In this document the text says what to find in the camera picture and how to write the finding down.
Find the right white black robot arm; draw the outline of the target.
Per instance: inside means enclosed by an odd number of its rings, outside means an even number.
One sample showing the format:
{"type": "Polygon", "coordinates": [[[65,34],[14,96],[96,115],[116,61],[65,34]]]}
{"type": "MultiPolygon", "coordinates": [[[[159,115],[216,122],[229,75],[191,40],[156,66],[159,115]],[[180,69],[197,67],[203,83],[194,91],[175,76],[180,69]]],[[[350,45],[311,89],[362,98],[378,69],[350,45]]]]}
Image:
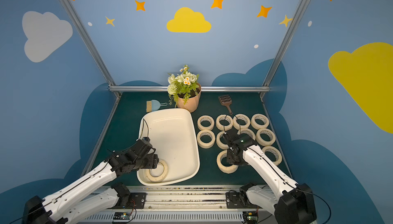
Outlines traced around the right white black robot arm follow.
{"type": "Polygon", "coordinates": [[[307,184],[298,184],[284,174],[252,137],[240,136],[236,129],[224,132],[229,149],[224,151],[229,164],[250,165],[270,188],[249,183],[239,189],[230,202],[250,208],[261,207],[271,213],[279,224],[310,224],[317,219],[314,196],[307,184]]]}

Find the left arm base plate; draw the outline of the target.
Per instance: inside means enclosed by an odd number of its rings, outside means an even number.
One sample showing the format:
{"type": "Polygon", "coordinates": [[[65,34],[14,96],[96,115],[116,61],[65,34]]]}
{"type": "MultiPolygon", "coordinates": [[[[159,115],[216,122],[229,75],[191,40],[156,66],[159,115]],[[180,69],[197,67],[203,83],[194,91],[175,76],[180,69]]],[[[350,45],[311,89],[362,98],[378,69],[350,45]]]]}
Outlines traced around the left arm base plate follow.
{"type": "Polygon", "coordinates": [[[146,196],[147,194],[144,192],[130,193],[126,195],[121,206],[124,209],[143,209],[146,202],[146,196]]]}

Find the hidden bottom masking tape roll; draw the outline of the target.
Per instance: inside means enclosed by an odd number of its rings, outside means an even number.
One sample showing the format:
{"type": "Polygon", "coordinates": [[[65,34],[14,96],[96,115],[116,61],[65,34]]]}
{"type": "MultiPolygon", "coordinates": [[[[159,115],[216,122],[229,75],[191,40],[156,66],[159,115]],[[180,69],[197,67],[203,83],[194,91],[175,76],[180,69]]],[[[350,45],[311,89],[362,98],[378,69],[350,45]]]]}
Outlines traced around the hidden bottom masking tape roll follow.
{"type": "Polygon", "coordinates": [[[255,135],[255,133],[254,133],[252,130],[248,129],[248,128],[240,129],[240,130],[237,132],[237,135],[242,135],[242,134],[246,134],[246,135],[248,135],[250,138],[252,138],[253,140],[256,140],[256,135],[255,135]]]}

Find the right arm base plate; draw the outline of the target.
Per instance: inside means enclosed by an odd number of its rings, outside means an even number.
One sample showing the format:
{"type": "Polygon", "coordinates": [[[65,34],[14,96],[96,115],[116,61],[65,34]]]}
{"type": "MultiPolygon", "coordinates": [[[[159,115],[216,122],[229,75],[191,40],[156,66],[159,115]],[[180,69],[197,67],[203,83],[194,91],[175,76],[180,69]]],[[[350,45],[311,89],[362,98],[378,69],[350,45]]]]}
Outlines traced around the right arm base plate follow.
{"type": "Polygon", "coordinates": [[[243,209],[245,206],[243,205],[240,193],[236,191],[229,191],[225,194],[226,196],[226,206],[227,209],[243,209]]]}

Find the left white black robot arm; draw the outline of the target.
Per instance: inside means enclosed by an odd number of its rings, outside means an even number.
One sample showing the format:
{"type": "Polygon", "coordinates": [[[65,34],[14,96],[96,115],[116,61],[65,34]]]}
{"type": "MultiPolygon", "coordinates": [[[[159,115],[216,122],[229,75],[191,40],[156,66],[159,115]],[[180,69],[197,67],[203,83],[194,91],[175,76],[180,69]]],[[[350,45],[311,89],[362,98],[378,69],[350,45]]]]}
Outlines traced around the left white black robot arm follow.
{"type": "Polygon", "coordinates": [[[41,199],[35,196],[25,204],[23,224],[59,221],[71,207],[99,187],[139,169],[155,169],[159,162],[148,137],[143,137],[124,150],[114,151],[107,159],[85,176],[41,199]]]}

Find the white plastic storage box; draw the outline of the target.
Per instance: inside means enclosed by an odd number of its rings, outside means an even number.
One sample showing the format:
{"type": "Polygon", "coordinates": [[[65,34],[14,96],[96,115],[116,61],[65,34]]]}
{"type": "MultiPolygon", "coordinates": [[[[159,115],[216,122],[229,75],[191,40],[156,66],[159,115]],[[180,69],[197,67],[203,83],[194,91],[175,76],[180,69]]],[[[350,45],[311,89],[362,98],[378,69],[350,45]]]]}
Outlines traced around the white plastic storage box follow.
{"type": "Polygon", "coordinates": [[[200,157],[194,124],[186,109],[163,109],[146,114],[140,123],[139,135],[149,137],[159,161],[168,165],[168,175],[160,183],[150,182],[146,170],[137,171],[145,186],[165,186],[193,178],[200,168],[200,157]]]}

